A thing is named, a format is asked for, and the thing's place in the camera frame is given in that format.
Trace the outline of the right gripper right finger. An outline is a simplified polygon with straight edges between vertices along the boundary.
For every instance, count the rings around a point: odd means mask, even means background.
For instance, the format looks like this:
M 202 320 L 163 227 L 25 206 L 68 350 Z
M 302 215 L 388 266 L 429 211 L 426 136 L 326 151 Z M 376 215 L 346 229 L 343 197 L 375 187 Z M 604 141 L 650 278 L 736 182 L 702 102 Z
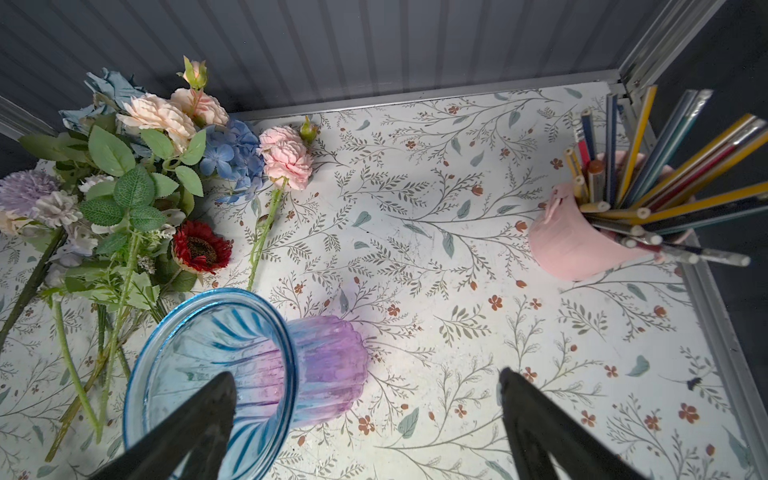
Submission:
M 556 479 L 556 465 L 571 479 L 642 477 L 519 373 L 503 369 L 499 384 L 503 423 L 519 478 Z

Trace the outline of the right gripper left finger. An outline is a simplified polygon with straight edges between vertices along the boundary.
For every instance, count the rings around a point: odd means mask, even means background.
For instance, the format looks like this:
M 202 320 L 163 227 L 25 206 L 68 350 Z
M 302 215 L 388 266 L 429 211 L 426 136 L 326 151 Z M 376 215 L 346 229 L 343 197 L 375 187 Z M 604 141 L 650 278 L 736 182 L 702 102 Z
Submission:
M 236 385 L 218 374 L 125 454 L 95 472 L 94 479 L 216 479 L 233 428 Z

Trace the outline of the blue purple glass vase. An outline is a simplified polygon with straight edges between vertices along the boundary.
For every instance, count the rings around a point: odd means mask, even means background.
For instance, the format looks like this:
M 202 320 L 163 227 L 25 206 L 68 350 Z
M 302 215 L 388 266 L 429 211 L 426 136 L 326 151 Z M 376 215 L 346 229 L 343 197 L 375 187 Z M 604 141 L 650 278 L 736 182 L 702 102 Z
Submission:
M 173 309 L 149 336 L 127 387 L 126 447 L 137 444 L 222 372 L 237 400 L 222 479 L 262 479 L 288 434 L 347 412 L 360 398 L 368 353 L 336 316 L 286 321 L 251 292 L 221 288 Z

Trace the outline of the pink rose stem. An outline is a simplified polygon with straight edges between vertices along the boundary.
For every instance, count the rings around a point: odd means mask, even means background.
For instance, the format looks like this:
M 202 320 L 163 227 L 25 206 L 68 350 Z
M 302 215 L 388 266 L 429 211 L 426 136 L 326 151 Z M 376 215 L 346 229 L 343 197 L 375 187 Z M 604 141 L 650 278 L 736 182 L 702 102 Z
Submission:
M 258 266 L 283 195 L 287 190 L 303 191 L 309 184 L 314 163 L 311 146 L 317 136 L 318 127 L 308 116 L 299 129 L 290 126 L 271 127 L 259 136 L 259 154 L 264 160 L 263 172 L 272 182 L 273 190 L 268 213 L 257 221 L 256 236 L 249 255 L 247 291 L 253 290 Z

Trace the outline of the cream peach rose stem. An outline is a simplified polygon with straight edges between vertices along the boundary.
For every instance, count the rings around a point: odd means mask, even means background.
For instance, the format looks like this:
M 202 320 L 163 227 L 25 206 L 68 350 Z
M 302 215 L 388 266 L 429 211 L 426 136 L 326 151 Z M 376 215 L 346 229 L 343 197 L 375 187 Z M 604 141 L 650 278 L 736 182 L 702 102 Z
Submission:
M 129 129 L 140 133 L 158 130 L 174 145 L 177 153 L 184 152 L 193 136 L 210 126 L 224 127 L 230 118 L 219 100 L 205 92 L 209 70 L 205 60 L 184 57 L 184 69 L 179 73 L 187 88 L 178 88 L 164 99 L 146 93 L 132 96 L 123 103 L 123 113 L 117 119 Z

